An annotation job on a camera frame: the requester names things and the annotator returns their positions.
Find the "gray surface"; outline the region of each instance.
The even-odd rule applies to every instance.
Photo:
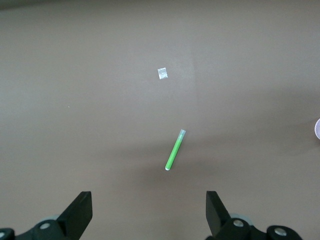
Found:
[[[202,240],[216,190],[262,231],[317,239],[319,13],[303,0],[1,11],[0,226],[20,234],[92,191],[82,239]]]

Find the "green tube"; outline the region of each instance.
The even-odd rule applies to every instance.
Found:
[[[177,152],[178,152],[180,145],[182,143],[182,139],[184,139],[185,133],[186,133],[186,131],[181,129],[180,134],[179,134],[179,136],[173,146],[172,152],[169,156],[168,162],[165,165],[165,170],[169,171],[171,169],[171,166],[174,163],[175,157],[176,157]]]

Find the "silver square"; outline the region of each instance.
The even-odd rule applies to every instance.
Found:
[[[165,67],[158,69],[158,74],[159,74],[159,79],[168,78],[167,69]]]

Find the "white round object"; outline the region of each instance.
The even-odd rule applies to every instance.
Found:
[[[316,121],[315,126],[314,126],[314,132],[315,135],[318,139],[320,139],[320,119]]]

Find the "screw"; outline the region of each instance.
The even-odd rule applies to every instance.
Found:
[[[44,224],[42,224],[41,226],[40,226],[40,229],[47,229],[48,227],[50,227],[50,223],[44,223]]]
[[[237,219],[233,221],[233,225],[235,225],[236,227],[242,228],[244,226],[244,223]]]
[[[283,237],[287,236],[287,232],[284,229],[280,228],[280,227],[275,228],[274,232],[276,234],[280,235],[280,236],[283,236]]]

